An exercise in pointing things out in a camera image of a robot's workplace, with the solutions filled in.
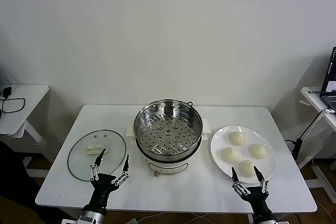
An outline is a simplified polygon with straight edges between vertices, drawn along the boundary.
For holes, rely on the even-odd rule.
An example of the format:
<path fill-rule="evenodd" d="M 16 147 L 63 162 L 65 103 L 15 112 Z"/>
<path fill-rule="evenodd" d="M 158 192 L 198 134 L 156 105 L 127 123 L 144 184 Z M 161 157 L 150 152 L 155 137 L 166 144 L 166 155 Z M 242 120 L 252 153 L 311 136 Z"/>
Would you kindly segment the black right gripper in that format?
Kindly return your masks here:
<path fill-rule="evenodd" d="M 268 193 L 268 180 L 265 180 L 262 172 L 253 166 L 256 177 L 260 182 L 260 186 L 256 187 L 244 187 L 237 176 L 237 173 L 232 167 L 232 188 L 241 197 L 242 200 L 248 202 L 251 205 L 254 215 L 271 215 L 271 210 L 266 204 L 266 199 L 269 196 Z"/>

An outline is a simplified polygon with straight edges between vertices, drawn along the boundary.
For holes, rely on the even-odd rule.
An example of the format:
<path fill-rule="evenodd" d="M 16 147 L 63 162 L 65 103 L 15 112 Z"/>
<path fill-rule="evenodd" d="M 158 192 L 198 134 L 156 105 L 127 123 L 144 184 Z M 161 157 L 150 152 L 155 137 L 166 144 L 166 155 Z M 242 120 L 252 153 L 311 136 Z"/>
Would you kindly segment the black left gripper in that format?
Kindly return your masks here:
<path fill-rule="evenodd" d="M 99 174 L 98 168 L 105 152 L 106 149 L 103 149 L 94 164 L 90 165 L 90 180 L 94 190 L 89 203 L 84 206 L 84 211 L 107 211 L 106 206 L 110 193 L 119 189 L 119 186 L 129 178 L 129 154 L 124 162 L 122 174 L 118 178 L 113 175 Z"/>

